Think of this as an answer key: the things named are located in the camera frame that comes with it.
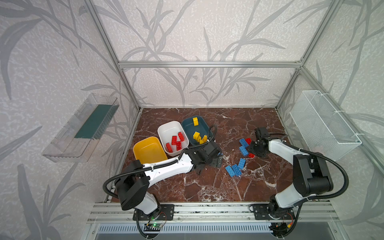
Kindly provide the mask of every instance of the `toy building block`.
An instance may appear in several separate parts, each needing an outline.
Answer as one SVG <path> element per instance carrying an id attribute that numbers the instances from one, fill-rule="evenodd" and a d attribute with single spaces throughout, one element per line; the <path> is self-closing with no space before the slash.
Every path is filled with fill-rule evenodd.
<path id="1" fill-rule="evenodd" d="M 195 132 L 194 134 L 193 134 L 193 139 L 194 140 L 198 140 L 198 138 L 200 137 L 200 133 L 199 132 Z"/>
<path id="2" fill-rule="evenodd" d="M 176 142 L 176 151 L 181 150 L 181 141 Z"/>
<path id="3" fill-rule="evenodd" d="M 249 144 L 245 141 L 244 138 L 240 139 L 240 143 L 241 143 L 241 145 L 243 145 L 244 147 L 248 147 L 248 146 L 249 146 Z"/>
<path id="4" fill-rule="evenodd" d="M 239 147 L 241 154 L 243 154 L 244 157 L 248 156 L 248 151 L 245 149 L 244 146 Z"/>
<path id="5" fill-rule="evenodd" d="M 199 121 L 197 120 L 197 118 L 193 118 L 193 124 L 194 124 L 195 126 L 197 126 L 197 125 L 199 124 Z"/>
<path id="6" fill-rule="evenodd" d="M 179 136 L 180 141 L 184 142 L 184 136 L 183 136 L 183 134 L 182 134 L 181 132 L 179 132 L 177 135 Z"/>
<path id="7" fill-rule="evenodd" d="M 177 136 L 172 136 L 172 142 L 171 142 L 171 144 L 172 144 L 172 145 L 176 145 L 176 142 L 177 142 Z"/>
<path id="8" fill-rule="evenodd" d="M 233 177 L 235 175 L 235 172 L 232 170 L 231 166 L 226 166 L 225 169 L 230 177 Z"/>
<path id="9" fill-rule="evenodd" d="M 167 147 L 168 152 L 173 152 L 173 151 L 172 151 L 172 148 L 171 148 L 170 145 L 169 145 L 169 142 L 167 142 L 166 147 Z"/>
<path id="10" fill-rule="evenodd" d="M 244 158 L 240 158 L 240 161 L 239 161 L 239 164 L 238 164 L 239 169 L 243 169 L 244 166 L 245 166 L 245 159 Z"/>
<path id="11" fill-rule="evenodd" d="M 232 169 L 235 172 L 236 176 L 238 176 L 238 177 L 241 176 L 240 169 L 236 164 L 232 166 Z"/>

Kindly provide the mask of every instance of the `basket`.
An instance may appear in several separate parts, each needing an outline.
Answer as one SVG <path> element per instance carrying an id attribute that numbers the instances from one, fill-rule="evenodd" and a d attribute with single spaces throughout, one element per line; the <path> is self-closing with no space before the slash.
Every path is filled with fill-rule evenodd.
<path id="1" fill-rule="evenodd" d="M 357 134 L 318 90 L 303 91 L 290 114 L 312 152 L 338 160 L 361 144 Z"/>

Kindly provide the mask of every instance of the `yellow lego brick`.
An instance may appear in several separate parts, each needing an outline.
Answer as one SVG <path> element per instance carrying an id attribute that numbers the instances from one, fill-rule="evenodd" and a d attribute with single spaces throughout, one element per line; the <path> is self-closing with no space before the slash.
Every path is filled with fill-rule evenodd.
<path id="1" fill-rule="evenodd" d="M 195 132 L 195 133 L 193 134 L 193 139 L 194 139 L 194 140 L 197 140 L 199 137 L 200 137 L 200 133 L 199 133 L 199 132 Z"/>
<path id="2" fill-rule="evenodd" d="M 195 126 L 197 126 L 197 125 L 199 124 L 199 121 L 197 120 L 197 118 L 193 118 L 193 124 L 194 124 Z"/>

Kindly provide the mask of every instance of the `red lego brick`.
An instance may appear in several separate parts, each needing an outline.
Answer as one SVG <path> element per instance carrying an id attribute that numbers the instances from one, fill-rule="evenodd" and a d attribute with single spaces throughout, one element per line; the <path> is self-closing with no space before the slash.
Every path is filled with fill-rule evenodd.
<path id="1" fill-rule="evenodd" d="M 169 145 L 169 142 L 167 142 L 166 147 L 167 147 L 167 149 L 168 149 L 168 152 L 173 152 L 173 151 L 172 151 L 172 148 L 171 148 L 170 145 Z"/>
<path id="2" fill-rule="evenodd" d="M 176 151 L 181 150 L 181 141 L 176 142 Z"/>
<path id="3" fill-rule="evenodd" d="M 182 134 L 181 132 L 179 132 L 177 135 L 179 136 L 180 141 L 184 142 L 184 136 L 183 136 L 183 134 Z"/>
<path id="4" fill-rule="evenodd" d="M 176 145 L 177 136 L 172 136 L 172 145 Z"/>

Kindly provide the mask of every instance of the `wall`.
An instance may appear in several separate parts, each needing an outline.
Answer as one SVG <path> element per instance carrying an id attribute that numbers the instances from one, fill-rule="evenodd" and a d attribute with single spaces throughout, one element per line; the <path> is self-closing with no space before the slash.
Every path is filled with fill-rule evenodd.
<path id="1" fill-rule="evenodd" d="M 383 153 L 384 1 L 344 1 L 330 27 L 306 63 L 306 68 Z M 285 104 L 293 103 L 289 99 Z M 290 109 L 280 109 L 280 114 Z M 288 132 L 295 129 L 285 122 Z M 350 239 L 382 239 L 384 178 L 358 147 L 338 160 L 350 184 L 332 199 Z M 343 178 L 330 169 L 335 189 Z"/>
<path id="2" fill-rule="evenodd" d="M 297 61 L 330 0 L 94 1 L 120 61 Z M 292 69 L 135 68 L 142 106 L 275 106 Z"/>
<path id="3" fill-rule="evenodd" d="M 0 239 L 79 239 L 137 112 L 82 1 L 1 1 L 0 15 Z M 43 157 L 90 93 L 120 103 L 92 157 Z"/>

